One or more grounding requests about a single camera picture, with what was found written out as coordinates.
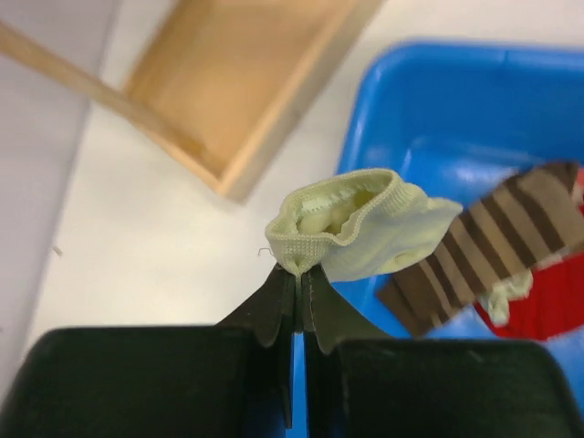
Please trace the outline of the small cream sock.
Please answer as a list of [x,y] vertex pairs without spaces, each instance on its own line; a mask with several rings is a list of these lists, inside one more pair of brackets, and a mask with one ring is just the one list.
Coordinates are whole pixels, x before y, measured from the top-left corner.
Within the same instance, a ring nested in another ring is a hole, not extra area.
[[527,298],[533,283],[532,271],[524,271],[494,283],[478,303],[495,327],[503,327],[510,319],[510,303]]

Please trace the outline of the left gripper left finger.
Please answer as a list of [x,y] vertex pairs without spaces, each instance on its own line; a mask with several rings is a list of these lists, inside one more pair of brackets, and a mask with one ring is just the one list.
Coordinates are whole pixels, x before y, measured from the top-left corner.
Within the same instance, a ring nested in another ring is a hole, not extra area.
[[60,328],[28,352],[4,437],[282,437],[295,279],[275,267],[212,326]]

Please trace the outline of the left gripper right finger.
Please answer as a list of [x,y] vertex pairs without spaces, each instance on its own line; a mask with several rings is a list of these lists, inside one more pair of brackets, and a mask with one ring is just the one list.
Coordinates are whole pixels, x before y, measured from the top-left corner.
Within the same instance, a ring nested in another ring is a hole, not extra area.
[[301,277],[311,437],[580,437],[547,349],[528,341],[396,339],[320,267]]

